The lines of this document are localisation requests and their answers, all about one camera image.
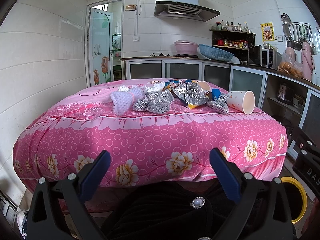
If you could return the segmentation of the yellow wall poster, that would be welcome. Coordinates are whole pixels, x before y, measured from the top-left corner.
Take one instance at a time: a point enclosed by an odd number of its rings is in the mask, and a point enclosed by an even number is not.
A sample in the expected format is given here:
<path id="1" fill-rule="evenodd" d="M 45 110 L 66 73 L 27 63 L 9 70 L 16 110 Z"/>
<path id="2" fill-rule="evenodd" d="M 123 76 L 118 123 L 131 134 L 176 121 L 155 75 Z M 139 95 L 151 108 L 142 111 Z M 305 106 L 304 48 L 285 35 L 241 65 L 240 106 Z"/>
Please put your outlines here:
<path id="1" fill-rule="evenodd" d="M 260 27 L 263 42 L 275 40 L 273 23 L 262 23 Z"/>

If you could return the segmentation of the black microwave oven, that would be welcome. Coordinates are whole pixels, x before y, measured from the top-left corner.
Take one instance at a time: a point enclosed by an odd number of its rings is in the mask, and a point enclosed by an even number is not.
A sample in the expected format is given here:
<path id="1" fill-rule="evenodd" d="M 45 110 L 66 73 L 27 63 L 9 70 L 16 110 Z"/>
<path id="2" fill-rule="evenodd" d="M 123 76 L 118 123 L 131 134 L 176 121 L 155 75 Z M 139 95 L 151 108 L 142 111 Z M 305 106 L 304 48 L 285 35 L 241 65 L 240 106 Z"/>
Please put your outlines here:
<path id="1" fill-rule="evenodd" d="M 282 54 L 273 48 L 254 46 L 248 50 L 248 63 L 264 68 L 278 69 Z"/>

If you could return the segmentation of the dark wooden spice shelf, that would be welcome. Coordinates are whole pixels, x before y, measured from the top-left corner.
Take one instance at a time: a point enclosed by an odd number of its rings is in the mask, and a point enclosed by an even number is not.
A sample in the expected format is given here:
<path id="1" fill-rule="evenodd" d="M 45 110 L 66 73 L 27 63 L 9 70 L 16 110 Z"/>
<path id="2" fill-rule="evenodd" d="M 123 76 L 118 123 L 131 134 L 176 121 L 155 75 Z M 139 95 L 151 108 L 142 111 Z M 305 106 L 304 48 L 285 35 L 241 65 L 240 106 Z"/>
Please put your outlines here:
<path id="1" fill-rule="evenodd" d="M 240 62 L 248 61 L 249 48 L 255 46 L 254 33 L 210 29 L 212 46 L 232 53 Z"/>

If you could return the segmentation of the silver foil snack bag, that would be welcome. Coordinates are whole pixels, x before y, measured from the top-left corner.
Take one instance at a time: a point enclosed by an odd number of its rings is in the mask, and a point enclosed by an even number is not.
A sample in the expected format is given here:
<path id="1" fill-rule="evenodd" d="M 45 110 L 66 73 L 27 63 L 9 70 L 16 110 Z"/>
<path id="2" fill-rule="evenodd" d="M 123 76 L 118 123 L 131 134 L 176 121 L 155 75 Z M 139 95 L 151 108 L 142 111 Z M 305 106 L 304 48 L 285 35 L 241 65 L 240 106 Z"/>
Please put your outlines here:
<path id="1" fill-rule="evenodd" d="M 208 100 L 203 89 L 195 82 L 184 82 L 172 91 L 189 109 L 205 105 Z"/>

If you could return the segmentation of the pink thermos flask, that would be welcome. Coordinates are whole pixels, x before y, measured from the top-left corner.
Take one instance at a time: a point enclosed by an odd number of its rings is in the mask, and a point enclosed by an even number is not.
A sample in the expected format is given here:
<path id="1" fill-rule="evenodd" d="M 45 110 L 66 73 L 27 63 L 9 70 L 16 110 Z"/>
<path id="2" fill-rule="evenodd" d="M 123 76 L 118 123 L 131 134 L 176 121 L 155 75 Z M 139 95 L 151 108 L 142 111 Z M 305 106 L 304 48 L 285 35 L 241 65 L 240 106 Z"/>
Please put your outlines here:
<path id="1" fill-rule="evenodd" d="M 312 73 L 314 70 L 314 61 L 311 54 L 311 47 L 308 42 L 302 43 L 302 65 L 303 65 L 303 78 L 312 81 Z"/>
<path id="2" fill-rule="evenodd" d="M 291 46 L 287 46 L 285 53 L 291 57 L 292 61 L 296 61 L 296 52 Z"/>

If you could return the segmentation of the white kitchen cabinet run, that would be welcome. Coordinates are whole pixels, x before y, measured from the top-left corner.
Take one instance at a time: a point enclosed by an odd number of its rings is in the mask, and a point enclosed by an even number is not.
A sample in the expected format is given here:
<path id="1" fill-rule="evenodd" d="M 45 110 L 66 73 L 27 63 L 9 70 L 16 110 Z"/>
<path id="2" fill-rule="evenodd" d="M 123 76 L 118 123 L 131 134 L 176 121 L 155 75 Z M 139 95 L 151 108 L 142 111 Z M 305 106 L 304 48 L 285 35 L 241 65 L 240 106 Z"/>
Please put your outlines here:
<path id="1" fill-rule="evenodd" d="M 274 69 L 205 59 L 154 56 L 123 58 L 122 62 L 124 79 L 198 79 L 226 90 L 251 90 L 258 108 L 271 116 L 285 117 L 319 144 L 319 86 L 310 81 Z M 277 96 L 282 85 L 301 96 L 305 105 L 294 107 L 292 103 L 279 100 Z"/>

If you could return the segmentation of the white polka dot paper cup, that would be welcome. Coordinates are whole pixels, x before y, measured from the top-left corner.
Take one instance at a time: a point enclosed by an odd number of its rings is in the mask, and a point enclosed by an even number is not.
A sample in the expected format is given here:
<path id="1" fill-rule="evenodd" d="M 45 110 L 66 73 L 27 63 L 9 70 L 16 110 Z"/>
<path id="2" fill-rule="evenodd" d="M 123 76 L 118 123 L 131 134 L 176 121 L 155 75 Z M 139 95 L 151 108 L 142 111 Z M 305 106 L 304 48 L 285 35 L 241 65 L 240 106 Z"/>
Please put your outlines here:
<path id="1" fill-rule="evenodd" d="M 244 114 L 251 114 L 255 108 L 255 95 L 252 91 L 245 92 L 230 91 L 228 92 L 227 105 L 241 111 Z"/>

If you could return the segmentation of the yellow rimmed black trash bin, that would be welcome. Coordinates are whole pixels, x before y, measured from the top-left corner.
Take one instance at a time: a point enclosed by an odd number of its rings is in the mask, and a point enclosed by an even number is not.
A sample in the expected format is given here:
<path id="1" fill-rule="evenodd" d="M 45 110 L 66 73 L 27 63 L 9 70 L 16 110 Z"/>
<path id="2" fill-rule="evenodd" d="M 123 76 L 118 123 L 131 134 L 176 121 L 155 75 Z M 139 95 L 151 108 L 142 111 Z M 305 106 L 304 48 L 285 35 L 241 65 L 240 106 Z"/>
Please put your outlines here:
<path id="1" fill-rule="evenodd" d="M 292 224 L 296 224 L 305 215 L 308 198 L 302 184 L 293 177 L 282 177 L 289 208 L 291 212 Z"/>

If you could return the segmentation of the silver glitter cloth scrap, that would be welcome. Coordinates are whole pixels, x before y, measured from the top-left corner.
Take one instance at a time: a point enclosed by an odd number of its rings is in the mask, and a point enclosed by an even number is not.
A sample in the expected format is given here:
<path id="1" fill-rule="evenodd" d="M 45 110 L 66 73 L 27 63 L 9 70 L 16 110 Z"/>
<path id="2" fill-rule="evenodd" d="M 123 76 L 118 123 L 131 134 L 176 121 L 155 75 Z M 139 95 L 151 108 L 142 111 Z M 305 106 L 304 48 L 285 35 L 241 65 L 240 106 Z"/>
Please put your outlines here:
<path id="1" fill-rule="evenodd" d="M 134 111 L 164 114 L 170 110 L 174 97 L 170 90 L 147 92 L 145 99 L 138 99 L 132 106 Z"/>

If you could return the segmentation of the blue plastic basin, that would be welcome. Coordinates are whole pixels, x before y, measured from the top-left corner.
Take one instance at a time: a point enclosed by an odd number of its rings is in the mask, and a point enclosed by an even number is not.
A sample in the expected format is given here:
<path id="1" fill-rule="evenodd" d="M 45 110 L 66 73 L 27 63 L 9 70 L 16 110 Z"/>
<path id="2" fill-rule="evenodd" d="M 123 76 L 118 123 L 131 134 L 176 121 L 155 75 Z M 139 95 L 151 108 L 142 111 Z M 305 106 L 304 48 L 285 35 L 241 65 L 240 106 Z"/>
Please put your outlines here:
<path id="1" fill-rule="evenodd" d="M 199 50 L 203 56 L 215 61 L 229 62 L 234 57 L 230 52 L 205 44 L 199 44 Z"/>

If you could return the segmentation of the steel range hood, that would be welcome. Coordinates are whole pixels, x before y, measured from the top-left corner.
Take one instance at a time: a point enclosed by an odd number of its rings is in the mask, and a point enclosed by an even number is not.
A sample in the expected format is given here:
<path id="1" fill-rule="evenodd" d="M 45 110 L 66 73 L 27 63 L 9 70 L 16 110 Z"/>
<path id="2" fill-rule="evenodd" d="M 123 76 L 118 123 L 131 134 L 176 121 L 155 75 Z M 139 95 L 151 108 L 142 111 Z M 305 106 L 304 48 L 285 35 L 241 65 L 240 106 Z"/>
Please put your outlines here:
<path id="1" fill-rule="evenodd" d="M 214 9 L 199 5 L 199 0 L 168 0 L 155 2 L 154 16 L 176 17 L 207 22 L 220 15 Z"/>

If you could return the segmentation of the pink floral tablecloth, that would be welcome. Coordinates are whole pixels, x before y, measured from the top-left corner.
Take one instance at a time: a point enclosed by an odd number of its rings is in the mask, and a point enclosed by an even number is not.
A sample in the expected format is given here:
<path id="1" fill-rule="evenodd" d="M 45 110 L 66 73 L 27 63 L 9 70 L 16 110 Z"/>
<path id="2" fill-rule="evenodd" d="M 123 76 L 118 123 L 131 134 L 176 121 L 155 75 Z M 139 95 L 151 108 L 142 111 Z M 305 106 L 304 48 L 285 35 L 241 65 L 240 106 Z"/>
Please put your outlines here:
<path id="1" fill-rule="evenodd" d="M 157 79 L 122 80 L 81 90 L 34 120 L 13 148 L 14 170 L 31 191 L 44 177 L 78 173 L 106 150 L 111 165 L 102 187 L 130 187 L 164 180 L 215 178 L 212 148 L 242 172 L 270 180 L 282 169 L 287 151 L 284 126 L 256 108 L 219 114 L 207 106 L 188 109 L 178 99 L 165 114 L 129 109 L 117 116 L 111 94 L 122 85 L 151 86 Z"/>

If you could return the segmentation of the bag of orange snacks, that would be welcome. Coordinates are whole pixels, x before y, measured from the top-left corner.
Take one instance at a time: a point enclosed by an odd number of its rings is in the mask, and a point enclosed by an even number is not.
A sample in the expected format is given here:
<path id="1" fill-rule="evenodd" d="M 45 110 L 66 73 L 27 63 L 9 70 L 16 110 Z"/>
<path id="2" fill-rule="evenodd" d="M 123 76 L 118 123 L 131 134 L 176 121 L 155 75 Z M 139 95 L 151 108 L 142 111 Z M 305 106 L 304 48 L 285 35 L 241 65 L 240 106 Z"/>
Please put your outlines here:
<path id="1" fill-rule="evenodd" d="M 302 64 L 296 62 L 289 54 L 285 52 L 282 54 L 281 62 L 278 65 L 278 71 L 297 78 L 303 77 Z"/>

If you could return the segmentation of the lavender foam fruit net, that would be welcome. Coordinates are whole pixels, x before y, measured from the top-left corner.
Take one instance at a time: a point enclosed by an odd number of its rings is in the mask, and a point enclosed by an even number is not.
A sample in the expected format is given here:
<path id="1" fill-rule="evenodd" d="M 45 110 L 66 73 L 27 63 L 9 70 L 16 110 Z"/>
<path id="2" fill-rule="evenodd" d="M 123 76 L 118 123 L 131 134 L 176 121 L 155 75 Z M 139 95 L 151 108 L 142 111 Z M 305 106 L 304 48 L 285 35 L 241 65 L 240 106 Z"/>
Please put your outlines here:
<path id="1" fill-rule="evenodd" d="M 144 90 L 140 87 L 120 86 L 110 94 L 113 102 L 113 111 L 117 116 L 124 115 L 137 100 L 145 98 Z"/>

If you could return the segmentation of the blue wrapper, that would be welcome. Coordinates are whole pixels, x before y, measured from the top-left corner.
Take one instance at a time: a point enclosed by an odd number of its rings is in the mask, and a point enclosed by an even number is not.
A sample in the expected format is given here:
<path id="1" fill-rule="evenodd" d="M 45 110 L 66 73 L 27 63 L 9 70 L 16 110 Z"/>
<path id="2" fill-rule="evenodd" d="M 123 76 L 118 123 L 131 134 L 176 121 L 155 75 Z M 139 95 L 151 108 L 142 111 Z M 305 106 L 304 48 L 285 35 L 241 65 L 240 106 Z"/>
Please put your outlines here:
<path id="1" fill-rule="evenodd" d="M 215 101 L 215 100 L 217 100 L 217 99 L 220 97 L 220 95 L 221 95 L 220 90 L 217 89 L 217 88 L 213 88 L 213 89 L 211 90 L 211 96 L 210 96 L 210 98 L 211 98 L 212 101 Z"/>

